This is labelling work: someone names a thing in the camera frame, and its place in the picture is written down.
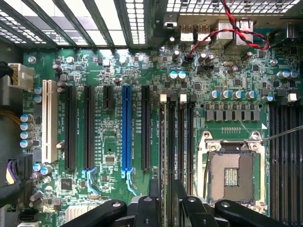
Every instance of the white connector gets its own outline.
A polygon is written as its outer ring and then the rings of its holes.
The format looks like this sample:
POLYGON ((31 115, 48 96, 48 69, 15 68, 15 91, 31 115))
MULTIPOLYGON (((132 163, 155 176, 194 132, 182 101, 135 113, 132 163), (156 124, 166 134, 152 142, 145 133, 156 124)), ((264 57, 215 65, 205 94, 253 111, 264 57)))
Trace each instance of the white connector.
POLYGON ((10 77, 8 77, 8 86, 16 87, 23 90, 33 90, 34 89, 34 71, 19 63, 8 63, 11 68, 14 68, 16 80, 11 83, 10 77))
POLYGON ((43 80, 42 82, 42 162, 57 161, 58 137, 58 93, 56 82, 43 80))

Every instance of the capacitor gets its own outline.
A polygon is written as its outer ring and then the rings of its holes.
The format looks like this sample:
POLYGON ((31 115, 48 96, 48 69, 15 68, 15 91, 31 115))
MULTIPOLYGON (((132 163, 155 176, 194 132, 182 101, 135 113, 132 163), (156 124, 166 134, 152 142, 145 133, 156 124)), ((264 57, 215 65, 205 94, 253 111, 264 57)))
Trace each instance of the capacitor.
POLYGON ((35 202, 37 199, 42 198, 42 192, 41 191, 36 191, 32 196, 29 197, 29 200, 31 202, 35 202))
POLYGON ((56 91, 57 91, 57 93, 63 93, 65 91, 65 89, 62 87, 57 87, 56 91))
POLYGON ((273 96, 263 96, 262 100, 264 102, 270 103, 270 102, 272 102, 274 100, 274 97, 273 96))
POLYGON ((27 140, 33 137, 33 132, 32 131, 23 131, 20 133, 20 138, 23 140, 27 140))
POLYGON ((284 71, 279 71, 276 74, 276 77, 278 77, 279 79, 288 79, 289 75, 290 75, 289 71, 284 70, 284 71))
POLYGON ((64 81, 57 81, 57 87, 66 87, 67 86, 67 83, 64 82, 64 81))
POLYGON ((222 63, 223 66, 228 67, 228 66, 233 66, 233 61, 224 61, 222 63))
POLYGON ((175 50, 174 53, 172 54, 173 60, 178 59, 179 56, 180 56, 180 51, 179 50, 175 50))
POLYGON ((248 92, 245 93, 245 97, 247 99, 254 99, 254 98, 256 98, 256 92, 254 92, 254 91, 248 91, 248 92))
POLYGON ((237 72, 237 71, 238 71, 238 66, 236 66, 236 65, 230 67, 230 68, 227 70, 228 74, 233 74, 233 73, 235 73, 235 72, 237 72))
POLYGON ((32 123, 30 123, 30 122, 28 122, 28 123, 22 123, 22 124, 20 124, 20 129, 22 131, 28 131, 28 130, 32 130, 33 126, 34 125, 32 123))
POLYGON ((218 91, 212 91, 211 93, 209 93, 209 96, 211 99, 215 99, 219 97, 219 92, 218 91))
POLYGON ((45 176, 45 175, 50 174, 52 172, 52 170, 53 170, 52 166, 46 165, 41 168, 40 173, 45 176))
POLYGON ((172 72, 169 74, 169 78, 170 78, 171 80, 175 80, 177 77, 178 77, 178 74, 177 74, 177 72, 175 72, 175 71, 172 71, 172 72))
POLYGON ((252 52, 247 52, 245 55, 243 55, 242 57, 241 57, 241 60, 242 61, 247 61, 249 58, 251 58, 252 57, 252 52))
POLYGON ((53 70, 55 70, 58 73, 62 73, 63 71, 63 69, 57 64, 53 65, 53 70))
POLYGON ((56 144, 56 148, 57 149, 64 148, 64 145, 65 145, 65 141, 62 140, 61 142, 59 142, 59 143, 56 144))
POLYGON ((198 58, 198 62, 202 63, 206 57, 207 57, 206 53, 200 54, 200 56, 198 58))
POLYGON ((67 57, 66 58, 66 63, 67 64, 73 64, 74 63, 74 58, 73 57, 67 57))
POLYGON ((231 93, 230 93, 230 91, 222 91, 222 92, 220 93, 220 97, 221 97, 222 99, 230 98, 230 97, 231 97, 231 93))
POLYGON ((33 119, 34 119, 34 116, 31 115, 30 113, 28 113, 28 114, 23 114, 23 115, 21 115, 21 117, 20 117, 20 120, 21 120, 22 122, 32 122, 33 119))
POLYGON ((35 87, 34 88, 34 93, 36 95, 40 95, 42 93, 42 87, 35 87))
POLYGON ((35 202, 30 202, 30 203, 28 204, 28 206, 29 206, 30 208, 33 208, 33 207, 39 205, 41 202, 42 202, 42 198, 39 198, 39 199, 37 199, 35 202))
POLYGON ((291 70, 288 79, 296 79, 299 76, 297 70, 291 70))
POLYGON ((42 102, 42 96, 40 96, 40 95, 34 96, 34 102, 35 103, 41 103, 42 102))
POLYGON ((20 147, 22 148, 29 148, 34 144, 32 140, 21 140, 20 147))
POLYGON ((214 59, 214 55, 210 54, 208 57, 205 58, 205 62, 209 63, 214 59))
POLYGON ((36 162, 36 163, 33 164, 33 170, 35 172, 39 172, 42 167, 44 167, 44 164, 41 163, 41 162, 36 162))
POLYGON ((186 73, 184 71, 180 71, 178 73, 178 79, 184 80, 186 78, 186 73))
POLYGON ((235 91, 232 93, 232 98, 233 99, 240 99, 242 98, 242 92, 241 91, 235 91))

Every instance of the motherboard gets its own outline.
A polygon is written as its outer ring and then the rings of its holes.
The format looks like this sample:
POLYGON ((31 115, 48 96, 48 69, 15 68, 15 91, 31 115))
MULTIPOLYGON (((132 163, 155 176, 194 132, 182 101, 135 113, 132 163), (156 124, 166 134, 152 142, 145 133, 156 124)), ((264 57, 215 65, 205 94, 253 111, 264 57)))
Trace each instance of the motherboard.
POLYGON ((111 199, 130 203, 149 194, 151 179, 168 201, 168 226, 173 179, 211 205, 229 199, 270 215, 270 145, 260 141, 269 136, 269 104, 299 100, 302 51, 25 53, 34 90, 24 92, 20 145, 35 162, 30 207, 40 226, 61 226, 111 199))

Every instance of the black ram slot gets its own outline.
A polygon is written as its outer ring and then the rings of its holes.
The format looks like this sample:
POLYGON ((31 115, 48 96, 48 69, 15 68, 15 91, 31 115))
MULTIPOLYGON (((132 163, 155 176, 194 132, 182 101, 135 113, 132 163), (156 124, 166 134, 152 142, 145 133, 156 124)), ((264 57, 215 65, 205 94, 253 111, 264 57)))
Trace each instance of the black ram slot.
POLYGON ((194 107, 190 102, 187 108, 187 194, 193 195, 194 184, 194 107))
POLYGON ((114 109, 114 88, 113 86, 105 85, 103 87, 103 109, 114 109))
POLYGON ((184 182, 184 108, 178 105, 178 179, 184 182))
POLYGON ((150 169, 151 155, 151 98, 150 86, 142 86, 142 133, 141 133, 141 169, 150 169))
POLYGON ((168 123, 168 226, 174 226, 173 208, 173 180, 175 168, 175 102, 169 102, 169 123, 168 123))
POLYGON ((74 86, 65 89, 65 169, 76 167, 76 135, 77 135, 77 91, 74 86))
POLYGON ((95 165, 95 90, 84 87, 84 154, 83 169, 90 170, 95 165))

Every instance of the chip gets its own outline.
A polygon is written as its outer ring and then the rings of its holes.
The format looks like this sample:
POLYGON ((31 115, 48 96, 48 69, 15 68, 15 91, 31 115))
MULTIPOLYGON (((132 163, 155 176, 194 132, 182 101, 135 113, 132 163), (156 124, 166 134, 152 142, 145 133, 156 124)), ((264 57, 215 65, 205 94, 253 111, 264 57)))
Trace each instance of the chip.
POLYGON ((71 178, 62 178, 61 179, 61 190, 72 190, 72 179, 71 178))

